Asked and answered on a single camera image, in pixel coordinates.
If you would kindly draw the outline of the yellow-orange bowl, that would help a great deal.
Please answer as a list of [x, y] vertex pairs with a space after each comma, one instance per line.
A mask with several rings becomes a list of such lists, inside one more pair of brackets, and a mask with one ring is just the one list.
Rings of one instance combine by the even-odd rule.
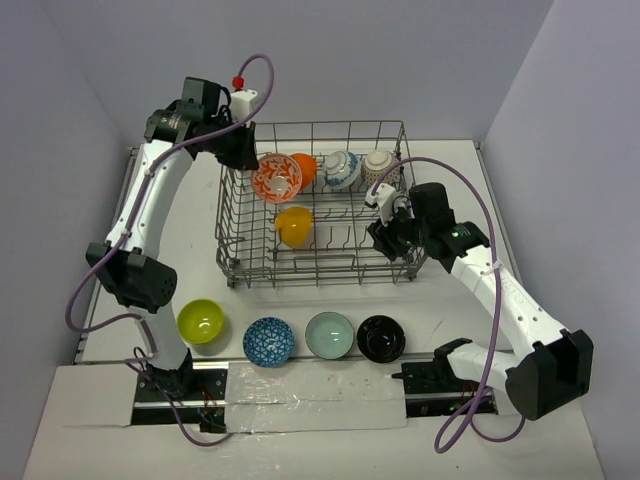
[[312, 227], [312, 213], [304, 207], [294, 206], [281, 211], [274, 221], [280, 240], [290, 248], [301, 246]]

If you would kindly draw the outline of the orange white patterned bowl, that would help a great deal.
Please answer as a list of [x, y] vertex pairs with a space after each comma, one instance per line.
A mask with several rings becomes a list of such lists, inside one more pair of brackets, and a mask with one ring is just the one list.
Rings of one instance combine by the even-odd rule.
[[251, 173], [254, 194], [266, 203], [291, 201], [302, 188], [302, 170], [288, 155], [272, 153], [258, 160], [258, 169]]

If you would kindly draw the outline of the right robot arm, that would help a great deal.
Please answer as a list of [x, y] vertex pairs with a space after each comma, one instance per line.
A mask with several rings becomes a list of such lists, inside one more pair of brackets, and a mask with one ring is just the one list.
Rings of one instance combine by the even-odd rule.
[[395, 260], [422, 249], [478, 299], [509, 341], [508, 353], [490, 352], [466, 338], [439, 347], [434, 360], [439, 387], [455, 391], [467, 380], [484, 383], [504, 392], [527, 420], [588, 393], [591, 338], [549, 315], [493, 257], [482, 230], [456, 220], [442, 184], [420, 184], [401, 194], [382, 183], [367, 191], [365, 203], [379, 215], [367, 229], [375, 250]]

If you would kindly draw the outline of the lime green bowl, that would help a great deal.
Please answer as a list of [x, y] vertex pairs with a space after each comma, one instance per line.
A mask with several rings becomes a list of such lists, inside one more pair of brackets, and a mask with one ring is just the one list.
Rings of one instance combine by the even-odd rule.
[[224, 327], [222, 308], [209, 299], [196, 299], [187, 303], [176, 318], [181, 338], [193, 345], [203, 345], [219, 336]]

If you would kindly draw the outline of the orange bowl white inside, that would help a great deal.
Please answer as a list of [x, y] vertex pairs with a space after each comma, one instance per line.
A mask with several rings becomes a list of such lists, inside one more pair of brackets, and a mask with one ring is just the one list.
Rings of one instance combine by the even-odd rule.
[[301, 173], [302, 173], [302, 184], [300, 190], [303, 191], [306, 187], [308, 187], [314, 180], [317, 173], [317, 162], [316, 159], [305, 153], [294, 153], [291, 154], [291, 158], [296, 161], [298, 164]]

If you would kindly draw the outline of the blue floral bowl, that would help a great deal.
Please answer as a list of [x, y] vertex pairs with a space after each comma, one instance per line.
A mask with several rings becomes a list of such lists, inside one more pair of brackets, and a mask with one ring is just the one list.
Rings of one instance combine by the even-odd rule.
[[361, 171], [361, 159], [352, 152], [335, 151], [324, 157], [325, 183], [334, 190], [352, 185]]

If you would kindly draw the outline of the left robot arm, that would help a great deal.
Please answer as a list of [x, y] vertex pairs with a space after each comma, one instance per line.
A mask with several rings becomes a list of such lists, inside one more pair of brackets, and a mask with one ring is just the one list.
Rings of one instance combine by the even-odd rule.
[[116, 225], [86, 251], [101, 286], [139, 327], [149, 351], [145, 373], [172, 399], [188, 396], [196, 376], [171, 305], [177, 272], [158, 259], [162, 232], [199, 153], [211, 153], [232, 169], [257, 168], [255, 124], [248, 117], [262, 98], [240, 78], [230, 89], [186, 78], [180, 98], [147, 119], [139, 169]]

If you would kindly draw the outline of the grey patterned bowl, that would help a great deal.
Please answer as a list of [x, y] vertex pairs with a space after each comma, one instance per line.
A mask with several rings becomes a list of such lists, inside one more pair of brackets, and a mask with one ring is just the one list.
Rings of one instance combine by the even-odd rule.
[[[371, 188], [381, 175], [396, 163], [397, 158], [388, 150], [376, 149], [365, 155], [361, 167], [361, 176], [367, 188]], [[400, 176], [401, 168], [397, 167], [383, 179], [383, 182], [397, 187], [400, 184]]]

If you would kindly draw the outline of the grey wire dish rack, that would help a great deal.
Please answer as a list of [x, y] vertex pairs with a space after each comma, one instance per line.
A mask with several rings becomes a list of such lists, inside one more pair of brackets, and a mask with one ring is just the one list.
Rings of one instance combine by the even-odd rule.
[[[337, 150], [359, 158], [375, 149], [387, 150], [398, 160], [409, 155], [405, 125], [400, 120], [260, 123], [255, 134], [258, 156], [305, 153], [322, 163]], [[426, 253], [412, 247], [390, 261], [374, 249], [367, 228], [377, 215], [365, 205], [366, 191], [362, 178], [344, 189], [332, 189], [318, 172], [292, 202], [312, 214], [309, 234], [301, 246], [293, 248], [275, 227], [277, 215], [286, 207], [261, 200], [251, 188], [249, 173], [222, 168], [216, 263], [228, 287], [414, 280], [427, 260]]]

